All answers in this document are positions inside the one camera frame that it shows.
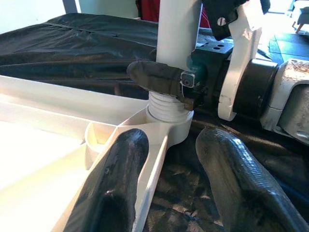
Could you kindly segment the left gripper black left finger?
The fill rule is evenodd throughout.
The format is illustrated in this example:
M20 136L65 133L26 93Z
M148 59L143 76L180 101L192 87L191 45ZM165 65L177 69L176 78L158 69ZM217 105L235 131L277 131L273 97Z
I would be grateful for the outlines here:
M130 232L140 172L149 141L144 131L121 133L88 176L65 225L66 232Z

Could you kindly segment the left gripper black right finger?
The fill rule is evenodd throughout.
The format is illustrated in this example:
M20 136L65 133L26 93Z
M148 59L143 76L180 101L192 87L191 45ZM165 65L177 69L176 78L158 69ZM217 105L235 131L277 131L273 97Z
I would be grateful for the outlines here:
M242 140L205 128L196 150L227 232L301 231L301 215Z

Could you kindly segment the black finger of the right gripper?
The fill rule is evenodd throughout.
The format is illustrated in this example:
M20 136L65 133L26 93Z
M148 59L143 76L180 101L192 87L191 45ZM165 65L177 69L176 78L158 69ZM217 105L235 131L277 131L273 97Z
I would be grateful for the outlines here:
M184 70L150 60L138 60L127 67L128 76L135 83L148 90L177 98L183 102L193 89L182 85Z

